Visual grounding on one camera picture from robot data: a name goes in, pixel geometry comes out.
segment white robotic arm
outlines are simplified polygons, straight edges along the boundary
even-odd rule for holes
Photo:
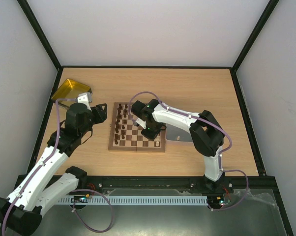
[[[222,149],[223,135],[212,127],[203,130],[204,124],[193,118],[202,114],[179,110],[165,103],[161,106],[155,99],[148,104],[137,101],[131,111],[138,117],[136,123],[143,127],[142,134],[147,138],[154,139],[160,132],[162,123],[173,125],[191,134],[195,148],[204,156],[205,176],[212,181],[220,179],[223,170],[219,153]],[[203,113],[206,115],[205,118],[211,119],[211,122],[219,126],[211,113]]]
[[[88,131],[92,132],[94,124],[102,123],[107,118],[106,104],[90,107],[90,102],[90,93],[78,96],[77,103],[72,104],[66,112],[65,127],[58,127],[58,131],[51,135],[37,164],[6,199],[0,198],[0,222],[3,223],[8,214],[6,224],[13,231],[23,236],[31,235],[45,213],[62,196],[85,186],[87,173],[73,166],[46,188],[58,168],[82,143],[82,137]]]

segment yellow translucent container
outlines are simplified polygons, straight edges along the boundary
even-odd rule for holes
[[[91,88],[87,85],[84,85],[78,81],[67,79],[64,83],[59,87],[59,89],[53,94],[52,100],[55,102],[58,98],[77,98],[79,94],[84,92],[90,92]],[[62,107],[69,108],[71,104],[74,102],[66,102],[62,101],[59,104]]]

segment wooden table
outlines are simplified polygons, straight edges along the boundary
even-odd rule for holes
[[[228,69],[65,68],[59,85],[68,78],[91,86],[92,105],[107,103],[108,118],[93,127],[93,137],[74,151],[56,175],[74,165],[87,171],[88,175],[202,176],[204,159],[193,146],[166,144],[165,153],[108,151],[113,103],[127,102],[141,91],[152,91],[165,103],[185,111],[211,111],[233,139],[233,147],[223,154],[223,168],[258,175]],[[142,102],[151,99],[149,94],[138,97]],[[65,118],[65,112],[60,109],[60,120]],[[38,157],[56,127],[53,106]],[[225,138],[224,147],[228,144]]]

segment black metal edge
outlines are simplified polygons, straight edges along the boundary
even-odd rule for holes
[[[56,75],[55,82],[52,87],[52,91],[51,91],[51,95],[49,97],[48,105],[46,107],[44,117],[42,120],[42,124],[41,124],[40,130],[39,130],[39,134],[37,136],[37,139],[36,139],[36,142],[34,145],[34,149],[33,149],[33,153],[32,153],[31,159],[30,159],[30,163],[28,165],[27,174],[35,166],[35,163],[36,163],[39,151],[40,151],[41,143],[43,140],[44,132],[45,132],[46,126],[48,124],[48,120],[49,120],[50,113],[51,113],[52,106],[53,106],[53,101],[50,98],[52,97],[52,95],[56,92],[56,90],[59,87],[59,81],[60,81],[62,72],[63,72],[63,68],[61,67]]]
[[[2,228],[2,224],[0,225],[0,236],[2,236],[2,235],[1,235],[1,228]]]
[[[265,23],[267,22],[268,18],[270,17],[271,13],[275,9],[279,0],[269,0],[267,6],[265,7],[261,17],[259,18],[258,22],[256,23],[252,33],[250,34],[249,38],[247,39],[242,51],[240,52],[237,60],[235,61],[232,69],[237,71],[244,61],[247,53],[250,51],[251,47],[253,46],[256,38],[260,34],[261,30],[263,29]]]
[[[255,137],[255,134],[254,134],[254,130],[253,130],[253,127],[252,127],[252,122],[251,122],[249,113],[247,111],[247,107],[246,107],[246,104],[245,104],[245,101],[244,101],[242,90],[241,90],[241,87],[240,87],[240,84],[239,84],[239,81],[238,81],[238,78],[237,78],[237,73],[235,71],[233,71],[232,69],[230,69],[230,74],[231,74],[233,85],[235,87],[237,100],[238,100],[238,103],[239,103],[239,106],[240,106],[240,109],[241,109],[241,113],[242,113],[242,117],[243,117],[243,120],[244,120],[247,136],[248,136],[248,139],[250,141],[251,148],[252,148],[252,152],[253,152],[253,156],[254,156],[257,171],[258,171],[260,176],[265,176],[266,175],[266,170],[265,170],[265,167],[264,167],[264,163],[263,163],[263,160],[262,160],[260,149],[258,148],[258,144],[257,144],[256,137]]]
[[[15,188],[25,179],[27,175],[18,176]],[[56,182],[61,176],[53,176],[48,186]],[[87,183],[95,185],[96,190],[105,193],[113,189],[175,189],[188,191],[190,193],[202,194],[203,196],[219,196],[222,192],[211,192],[205,187],[205,177],[142,177],[142,176],[87,176]],[[251,189],[272,189],[279,192],[275,177],[271,176],[249,176],[249,187]],[[234,189],[245,189],[245,177],[224,177],[225,186],[232,183]]]
[[[46,38],[40,24],[38,23],[33,11],[31,10],[27,0],[17,0],[20,7],[22,8],[22,10],[24,11],[27,19],[29,20],[30,24],[32,25],[32,28],[34,29],[36,35],[38,36],[38,38],[40,39],[45,51],[47,52],[47,54],[49,55],[52,63],[54,64],[56,69],[60,69],[61,65],[60,62],[58,60],[58,58],[56,57],[48,39]]]
[[[284,206],[284,203],[282,202],[281,195],[280,195],[279,191],[276,193],[274,192],[274,195],[275,195],[275,200],[276,200],[277,206],[279,207],[279,212],[280,212],[281,219],[284,224],[286,233],[288,236],[293,236],[294,233],[292,231],[292,228],[291,228],[291,225],[290,225],[290,222],[289,222],[286,210],[285,210],[285,206]]]
[[[155,66],[155,65],[65,65],[64,68],[129,68],[129,69],[231,69],[230,66]]]

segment purple cable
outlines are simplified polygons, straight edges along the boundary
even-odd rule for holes
[[[67,98],[59,98],[59,99],[56,99],[55,101],[55,105],[56,105],[56,116],[57,116],[57,122],[58,122],[58,125],[57,125],[57,134],[56,134],[56,140],[55,140],[55,145],[54,145],[54,148],[51,152],[51,154],[43,161],[43,163],[45,164],[49,159],[52,158],[52,156],[54,155],[57,147],[58,147],[58,144],[59,144],[59,132],[60,132],[60,126],[59,126],[59,101],[77,101],[77,99],[67,99]],[[41,165],[38,166],[33,172],[32,174],[29,176],[29,178],[27,179],[27,181],[25,182],[24,186],[20,189],[19,191],[19,194],[22,195],[22,193],[24,192],[25,188],[27,187],[27,185],[30,183],[30,181],[32,180],[32,178],[35,176],[35,174],[41,169]],[[14,207],[14,205],[16,204],[16,202],[18,201],[19,197],[16,197],[12,203],[10,204],[6,214],[5,214],[5,217],[2,221],[2,227],[1,227],[1,235],[2,236],[5,236],[5,231],[6,231],[6,224],[7,224],[7,220],[8,220],[8,217],[9,217],[9,214],[12,210],[12,208]]]
[[[143,94],[143,93],[149,93],[149,94],[153,95],[153,96],[158,100],[158,102],[160,103],[160,105],[161,105],[164,109],[167,109],[167,107],[166,107],[166,106],[160,101],[160,99],[158,98],[158,96],[157,96],[156,94],[154,94],[153,92],[149,92],[149,91],[139,92],[138,94],[136,94],[135,96],[133,96],[132,99],[131,99],[131,100],[129,101],[129,103],[128,103],[128,107],[131,107],[131,103],[132,103],[132,101],[134,100],[135,97],[137,97],[138,95]],[[133,117],[132,117],[132,115],[131,115],[131,113],[130,113],[130,110],[131,110],[131,109],[128,109],[128,114],[130,115],[132,121],[133,121],[133,122],[136,122],[136,121],[133,119]],[[173,112],[173,113],[176,113],[176,114],[179,114],[179,115],[182,115],[182,116],[185,116],[185,117],[188,117],[188,116],[189,116],[189,114],[186,114],[186,113],[183,113],[183,112],[179,112],[179,111],[173,110],[173,109],[171,109],[171,108],[169,108],[168,111]],[[191,118],[193,118],[193,119],[197,119],[197,120],[200,120],[200,121],[202,121],[202,122],[204,122],[204,123],[206,123],[206,124],[209,124],[210,126],[212,126],[212,127],[214,127],[215,129],[219,130],[221,133],[223,133],[223,134],[227,137],[227,139],[229,140],[229,146],[226,147],[225,149],[221,150],[221,151],[218,153],[219,155],[220,155],[221,153],[223,153],[223,152],[229,150],[229,149],[232,147],[232,140],[231,140],[231,137],[230,137],[230,136],[227,134],[227,132],[224,131],[222,128],[220,128],[219,126],[217,126],[217,125],[215,125],[215,124],[209,122],[208,120],[202,119],[202,118],[200,118],[200,117],[191,116]]]
[[[229,171],[223,171],[223,172],[225,172],[225,173],[226,173],[226,172],[241,172],[241,173],[245,176],[245,179],[246,179],[246,189],[245,189],[245,192],[244,192],[243,196],[241,197],[241,199],[240,199],[237,203],[235,203],[234,205],[232,205],[232,206],[230,206],[230,207],[227,207],[227,208],[221,208],[221,209],[213,209],[213,208],[211,208],[211,206],[209,206],[209,204],[208,204],[208,207],[209,207],[209,209],[210,209],[211,211],[229,210],[229,209],[232,209],[232,208],[236,207],[237,205],[239,205],[239,204],[244,200],[244,198],[246,197],[247,192],[248,192],[248,177],[247,177],[246,173],[244,173],[244,172],[241,171],[241,170],[229,170]]]
[[[81,192],[81,191],[86,191],[86,192],[91,192],[91,193],[95,193],[99,196],[101,196],[102,198],[104,198],[104,200],[108,203],[109,207],[110,207],[110,211],[111,211],[111,222],[109,224],[109,226],[104,229],[104,230],[95,230],[93,228],[91,228],[90,226],[88,226],[83,220],[82,218],[80,217],[80,215],[78,214],[77,210],[75,209],[75,204],[78,200],[74,201],[74,204],[73,204],[73,212],[75,213],[75,215],[78,217],[78,219],[80,220],[80,222],[90,231],[94,232],[94,233],[104,233],[104,232],[107,232],[112,226],[113,226],[113,222],[114,222],[114,211],[113,211],[113,207],[109,201],[109,199],[107,199],[103,194],[97,192],[97,191],[94,191],[94,190],[91,190],[91,189],[75,189],[73,191],[71,191],[71,193],[74,193],[74,192]]]

